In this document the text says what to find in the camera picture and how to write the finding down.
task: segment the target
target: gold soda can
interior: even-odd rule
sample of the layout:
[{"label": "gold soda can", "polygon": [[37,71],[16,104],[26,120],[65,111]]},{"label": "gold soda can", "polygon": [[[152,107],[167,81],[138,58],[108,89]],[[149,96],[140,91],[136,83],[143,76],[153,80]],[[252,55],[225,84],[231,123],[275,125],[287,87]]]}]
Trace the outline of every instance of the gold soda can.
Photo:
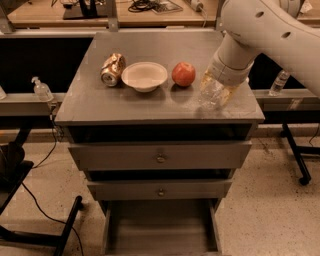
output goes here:
[{"label": "gold soda can", "polygon": [[108,86],[115,86],[121,79],[121,74],[126,67],[126,60],[120,53],[112,53],[103,63],[101,80]]}]

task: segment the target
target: gray countertop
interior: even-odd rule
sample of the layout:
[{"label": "gray countertop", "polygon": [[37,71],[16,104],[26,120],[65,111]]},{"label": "gray countertop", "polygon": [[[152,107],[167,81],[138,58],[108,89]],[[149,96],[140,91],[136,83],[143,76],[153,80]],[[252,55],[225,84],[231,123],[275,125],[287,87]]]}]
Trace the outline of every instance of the gray countertop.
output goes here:
[{"label": "gray countertop", "polygon": [[[261,121],[263,113],[245,82],[227,105],[220,109],[199,103],[199,85],[222,36],[209,29],[101,32],[94,37],[65,96],[56,123],[69,125],[143,123],[234,123]],[[100,69],[111,53],[119,52],[127,66],[136,62],[157,62],[168,71],[165,84],[149,93],[136,92],[122,82],[107,87]],[[196,80],[180,88],[171,71],[180,61],[192,63]]]}]

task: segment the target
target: white soap dispenser bottle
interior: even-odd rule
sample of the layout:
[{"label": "white soap dispenser bottle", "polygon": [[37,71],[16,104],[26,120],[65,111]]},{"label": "white soap dispenser bottle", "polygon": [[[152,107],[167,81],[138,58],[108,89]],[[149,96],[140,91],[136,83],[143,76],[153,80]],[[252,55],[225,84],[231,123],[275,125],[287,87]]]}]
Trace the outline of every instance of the white soap dispenser bottle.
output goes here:
[{"label": "white soap dispenser bottle", "polygon": [[53,100],[53,95],[50,91],[50,88],[47,84],[41,83],[39,77],[35,76],[31,80],[32,83],[35,83],[33,88],[34,93],[39,97],[39,100],[43,102],[49,102]]}]

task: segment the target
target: drawer knob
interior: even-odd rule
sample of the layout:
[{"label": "drawer knob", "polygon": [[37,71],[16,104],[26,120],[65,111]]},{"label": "drawer knob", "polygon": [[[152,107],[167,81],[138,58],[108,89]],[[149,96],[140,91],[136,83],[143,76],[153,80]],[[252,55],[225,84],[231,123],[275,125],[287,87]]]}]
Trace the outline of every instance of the drawer knob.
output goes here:
[{"label": "drawer knob", "polygon": [[158,191],[158,196],[163,197],[164,195],[165,195],[165,191],[162,188],[160,188]]},{"label": "drawer knob", "polygon": [[164,163],[165,161],[166,161],[166,158],[164,157],[164,155],[159,154],[159,155],[157,156],[157,162],[158,162],[158,163],[162,164],[162,163]]}]

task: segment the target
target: wooden table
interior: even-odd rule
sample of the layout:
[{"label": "wooden table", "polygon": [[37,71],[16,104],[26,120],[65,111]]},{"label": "wooden table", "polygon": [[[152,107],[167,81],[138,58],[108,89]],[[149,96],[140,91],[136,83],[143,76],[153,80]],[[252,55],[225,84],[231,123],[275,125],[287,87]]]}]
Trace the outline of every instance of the wooden table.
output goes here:
[{"label": "wooden table", "polygon": [[[153,11],[131,13],[128,7],[131,1],[116,0],[120,27],[166,27],[166,26],[203,26],[205,15],[193,11],[183,0],[174,2],[183,7],[183,11],[169,14],[155,14]],[[207,26],[213,26],[216,20],[218,0],[202,0],[207,13]],[[25,3],[8,18],[16,28],[41,27],[106,27],[107,18],[63,20],[65,8],[58,1],[51,7],[51,0],[32,0]]]}]

